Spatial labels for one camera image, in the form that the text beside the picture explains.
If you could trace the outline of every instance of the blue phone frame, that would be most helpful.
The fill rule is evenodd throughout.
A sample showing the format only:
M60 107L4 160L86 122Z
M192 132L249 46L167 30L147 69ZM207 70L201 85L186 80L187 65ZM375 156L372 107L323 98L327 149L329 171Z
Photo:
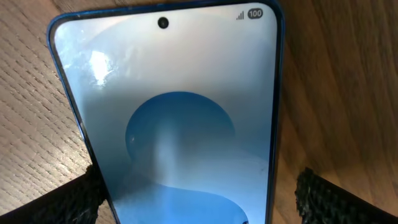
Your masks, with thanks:
M258 2L268 5L275 13L277 18L277 51L275 56L275 78L274 78L274 96L272 102L272 123L271 123L271 143L270 143L270 154L269 154L269 170L268 170L268 186L267 186L267 202L266 202L266 223L271 223L272 221L272 208L274 201L274 189L275 189L275 175L277 167L277 127L278 127L278 117L279 117L279 101L280 101L280 88L282 83L282 60L283 60L283 45L284 45L284 33L285 33L285 19L281 7L278 2L274 0L220 0L220 1L191 1L191 2L180 2L171 4L156 4L152 6L135 6L135 7L122 7L116 9L102 9L94 11L81 11L81 12L71 12L59 15L51 20L49 26L47 27L47 45L49 47L51 56L53 58L55 68L57 69L58 75L62 82L63 88L67 95L69 104L75 116L76 123L78 125L80 134L85 142L88 150L88 154L93 162L94 169L101 173L100 167L96 160L94 151L90 144L90 140L87 137L86 130L81 120L81 116L78 112L78 108L75 103L75 99L72 95L72 91L69 87L68 80L65 75L65 71L62 68L61 61L59 59L57 50L55 48L55 43L53 41L55 31L57 27L64 22L79 20L79 19L92 19L99 17L109 17L109 16L122 16L129 14L140 14L149 12L159 12L159 11L171 11L177 9L190 9L196 7L210 7L210 6L222 6L228 4L243 4ZM106 199L111 207L114 219L116 223L120 224L118 214L116 213L113 202L104 182L101 174L101 181L103 183L104 189L106 189Z

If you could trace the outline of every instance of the signal strength icon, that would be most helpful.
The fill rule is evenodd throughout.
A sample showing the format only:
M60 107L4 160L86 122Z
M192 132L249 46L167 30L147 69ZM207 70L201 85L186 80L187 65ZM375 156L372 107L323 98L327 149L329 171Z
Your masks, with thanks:
M244 12L243 11L239 14L239 16L238 16L238 18L236 18L236 20L242 20L242 19L244 19Z

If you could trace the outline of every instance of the wooden surface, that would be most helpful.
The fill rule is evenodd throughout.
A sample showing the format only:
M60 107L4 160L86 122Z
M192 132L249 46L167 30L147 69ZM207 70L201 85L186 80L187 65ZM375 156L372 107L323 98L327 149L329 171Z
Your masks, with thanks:
M154 3L0 0L0 214L90 159L45 42L64 12ZM295 178L322 177L398 215L398 1L282 0L286 17L274 223L300 223ZM98 223L112 223L107 205Z

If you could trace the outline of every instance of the smartphone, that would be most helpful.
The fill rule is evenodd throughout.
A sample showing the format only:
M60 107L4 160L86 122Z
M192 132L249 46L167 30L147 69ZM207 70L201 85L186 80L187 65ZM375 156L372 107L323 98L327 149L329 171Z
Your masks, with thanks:
M50 23L50 51L118 223L270 223L283 33L269 0Z

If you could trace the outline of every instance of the black fabric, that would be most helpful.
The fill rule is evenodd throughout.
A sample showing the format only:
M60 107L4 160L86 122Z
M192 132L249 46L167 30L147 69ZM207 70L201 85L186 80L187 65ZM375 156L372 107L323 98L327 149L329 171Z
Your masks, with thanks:
M89 166L84 175L0 216L0 223L92 224L105 199L102 180Z
M398 218L315 175L306 168L297 179L297 210L303 224L394 224Z

